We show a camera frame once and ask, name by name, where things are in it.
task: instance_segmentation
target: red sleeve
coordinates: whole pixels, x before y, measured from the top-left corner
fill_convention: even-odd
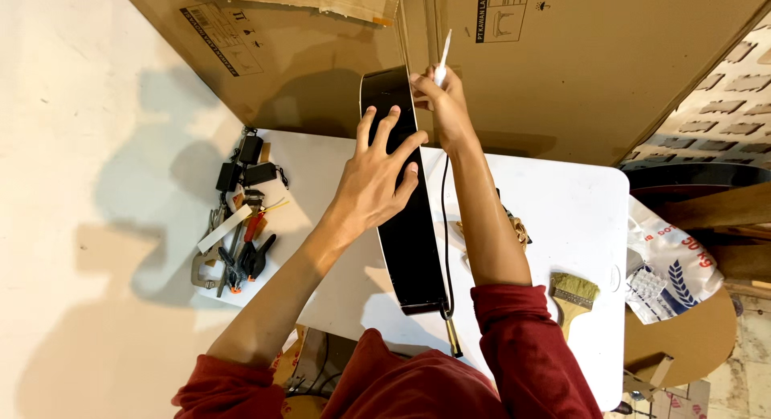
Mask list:
[[[175,419],[281,417],[284,390],[273,384],[265,368],[231,364],[211,356],[198,356],[188,384],[179,389],[171,404],[182,409]]]
[[[471,289],[482,347],[512,417],[602,418],[581,368],[546,309],[544,286]]]

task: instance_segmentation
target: person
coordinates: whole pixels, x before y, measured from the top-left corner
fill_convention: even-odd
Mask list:
[[[463,86],[447,69],[447,88],[433,67],[410,77],[416,106],[433,105],[438,137],[453,165],[471,273],[481,350],[497,391],[479,371],[438,350],[405,360],[389,352],[380,332],[366,330],[324,407],[322,417],[602,417],[559,325],[547,312],[544,286],[530,268],[501,207],[493,177],[468,115]],[[408,155],[428,142],[406,138],[391,155],[386,141],[400,116],[394,107],[368,146],[375,109],[357,128],[332,203],[296,253],[232,323],[198,356],[188,384],[173,398],[177,419],[280,417],[284,391],[272,384],[271,365],[300,311],[345,249],[368,228],[401,211],[417,187]]]

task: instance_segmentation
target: barcode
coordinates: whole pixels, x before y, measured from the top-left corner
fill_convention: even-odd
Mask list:
[[[201,10],[198,10],[197,8],[191,8],[190,13],[193,14],[193,17],[195,17],[195,20],[198,20],[198,23],[203,28],[208,28],[211,26],[211,23],[209,23],[209,20],[204,15],[204,12]]]

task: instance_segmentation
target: white plastic bag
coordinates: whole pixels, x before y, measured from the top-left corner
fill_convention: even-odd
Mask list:
[[[715,259],[699,242],[631,196],[627,276],[627,304],[643,324],[684,313],[714,294],[723,280]],[[660,292],[646,295],[639,290],[660,285],[662,279]]]

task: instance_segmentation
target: wooden brush handle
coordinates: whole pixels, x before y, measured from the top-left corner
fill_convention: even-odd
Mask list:
[[[583,306],[578,306],[574,303],[570,303],[563,299],[559,299],[557,297],[552,297],[552,299],[554,299],[554,302],[560,306],[560,310],[562,311],[562,334],[565,336],[565,340],[567,341],[567,335],[571,332],[571,323],[573,323],[573,318],[583,313],[589,312],[589,309],[586,309]]]

